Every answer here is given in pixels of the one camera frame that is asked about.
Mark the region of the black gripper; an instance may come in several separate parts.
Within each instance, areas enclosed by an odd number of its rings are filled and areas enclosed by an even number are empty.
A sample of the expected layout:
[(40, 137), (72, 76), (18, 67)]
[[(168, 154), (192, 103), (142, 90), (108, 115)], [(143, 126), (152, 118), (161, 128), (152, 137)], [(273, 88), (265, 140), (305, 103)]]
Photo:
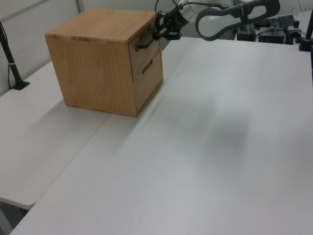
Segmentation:
[(156, 12), (155, 32), (153, 39), (158, 41), (164, 38), (168, 41), (179, 40), (181, 38), (181, 29), (188, 24), (181, 12), (180, 8), (176, 6), (170, 12), (164, 13), (159, 10)]

